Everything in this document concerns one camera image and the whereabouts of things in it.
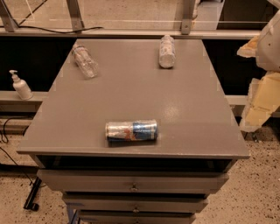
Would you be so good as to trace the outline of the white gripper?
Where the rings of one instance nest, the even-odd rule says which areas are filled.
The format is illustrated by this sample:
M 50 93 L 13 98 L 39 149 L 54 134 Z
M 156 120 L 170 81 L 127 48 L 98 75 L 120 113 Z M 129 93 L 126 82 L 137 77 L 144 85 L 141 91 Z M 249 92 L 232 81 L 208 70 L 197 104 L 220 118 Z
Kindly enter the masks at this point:
M 280 107 L 280 10 L 262 29 L 241 46 L 237 54 L 254 58 L 267 72 L 260 80 L 253 78 L 248 88 L 248 99 L 241 114 L 240 130 L 255 132 Z

